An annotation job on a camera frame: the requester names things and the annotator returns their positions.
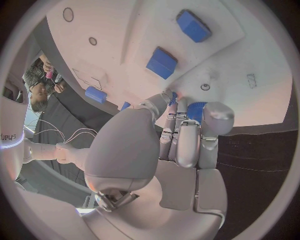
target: man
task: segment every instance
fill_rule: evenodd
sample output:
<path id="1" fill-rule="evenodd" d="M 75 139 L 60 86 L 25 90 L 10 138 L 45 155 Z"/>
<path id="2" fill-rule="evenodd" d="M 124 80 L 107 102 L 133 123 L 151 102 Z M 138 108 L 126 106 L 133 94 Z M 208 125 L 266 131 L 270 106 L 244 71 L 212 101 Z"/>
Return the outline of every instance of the man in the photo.
<path id="1" fill-rule="evenodd" d="M 53 71 L 52 78 L 46 78 L 45 73 L 50 71 Z M 62 76 L 44 54 L 26 70 L 23 79 L 31 92 L 30 103 L 35 113 L 44 111 L 48 105 L 48 96 L 54 92 L 62 93 L 66 86 Z"/>

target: blue object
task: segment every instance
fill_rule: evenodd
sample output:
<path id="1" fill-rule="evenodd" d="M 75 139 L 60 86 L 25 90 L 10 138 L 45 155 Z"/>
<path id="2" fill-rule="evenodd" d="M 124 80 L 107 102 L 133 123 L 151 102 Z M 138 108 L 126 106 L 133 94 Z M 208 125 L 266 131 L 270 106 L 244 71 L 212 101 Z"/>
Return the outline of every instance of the blue object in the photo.
<path id="1" fill-rule="evenodd" d="M 87 96 L 90 99 L 93 99 L 101 104 L 104 104 L 106 102 L 107 94 L 103 91 L 100 91 L 92 86 L 89 86 L 85 90 L 85 96 Z"/>
<path id="2" fill-rule="evenodd" d="M 168 104 L 169 107 L 172 106 L 174 103 L 176 103 L 177 93 L 173 91 L 172 94 L 173 94 L 173 98 Z"/>
<path id="3" fill-rule="evenodd" d="M 124 109 L 126 109 L 126 108 L 128 108 L 130 106 L 131 106 L 131 104 L 129 102 L 125 101 L 120 111 L 122 111 L 122 110 L 124 110 Z"/>
<path id="4" fill-rule="evenodd" d="M 187 113 L 186 113 L 187 117 L 189 119 L 194 119 L 201 124 L 202 113 L 203 113 L 203 108 L 204 108 L 205 104 L 207 104 L 207 102 L 204 102 L 204 101 L 194 102 L 194 103 L 190 104 L 187 107 Z"/>
<path id="5" fill-rule="evenodd" d="M 195 43 L 201 43 L 212 35 L 210 29 L 200 18 L 188 10 L 183 10 L 183 12 L 179 13 L 177 23 L 181 30 Z"/>
<path id="6" fill-rule="evenodd" d="M 150 58 L 146 68 L 155 72 L 163 79 L 167 79 L 174 73 L 177 65 L 177 59 L 172 57 L 169 53 L 164 51 L 162 48 L 157 47 Z"/>

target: pink object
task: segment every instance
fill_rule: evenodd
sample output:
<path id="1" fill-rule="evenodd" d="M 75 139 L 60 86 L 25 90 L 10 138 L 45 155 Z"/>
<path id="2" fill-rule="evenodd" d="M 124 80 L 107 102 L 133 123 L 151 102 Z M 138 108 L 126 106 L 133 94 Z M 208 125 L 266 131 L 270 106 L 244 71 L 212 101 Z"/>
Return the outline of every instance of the pink object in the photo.
<path id="1" fill-rule="evenodd" d="M 51 79 L 52 76 L 53 76 L 53 69 L 52 69 L 51 71 L 47 72 L 46 78 L 47 78 L 47 79 Z"/>

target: blue cube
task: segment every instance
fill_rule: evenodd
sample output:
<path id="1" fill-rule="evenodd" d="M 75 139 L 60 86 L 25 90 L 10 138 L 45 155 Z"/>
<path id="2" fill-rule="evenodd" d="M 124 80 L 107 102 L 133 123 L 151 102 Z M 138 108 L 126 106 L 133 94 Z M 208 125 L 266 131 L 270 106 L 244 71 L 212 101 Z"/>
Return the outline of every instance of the blue cube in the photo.
<path id="1" fill-rule="evenodd" d="M 161 76 L 163 79 L 167 79 L 172 73 L 174 73 L 176 65 L 176 58 L 161 47 L 157 47 L 146 68 Z"/>
<path id="2" fill-rule="evenodd" d="M 195 43 L 201 43 L 208 39 L 212 32 L 210 29 L 189 10 L 183 10 L 177 16 L 177 23 L 181 30 L 188 35 Z"/>

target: hand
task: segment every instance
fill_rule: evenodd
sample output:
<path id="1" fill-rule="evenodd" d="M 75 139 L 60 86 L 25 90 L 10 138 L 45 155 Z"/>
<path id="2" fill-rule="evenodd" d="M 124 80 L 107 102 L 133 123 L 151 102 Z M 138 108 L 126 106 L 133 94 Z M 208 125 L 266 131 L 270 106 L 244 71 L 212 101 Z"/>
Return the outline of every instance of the hand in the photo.
<path id="1" fill-rule="evenodd" d="M 60 83 L 58 83 L 58 84 L 55 84 L 54 90 L 55 90 L 57 93 L 61 94 L 61 93 L 65 90 L 65 86 L 60 82 Z"/>
<path id="2" fill-rule="evenodd" d="M 41 61 L 44 63 L 42 68 L 45 71 L 45 73 L 48 73 L 53 70 L 52 64 L 49 62 L 48 58 L 45 56 L 45 54 L 41 55 L 39 57 Z"/>

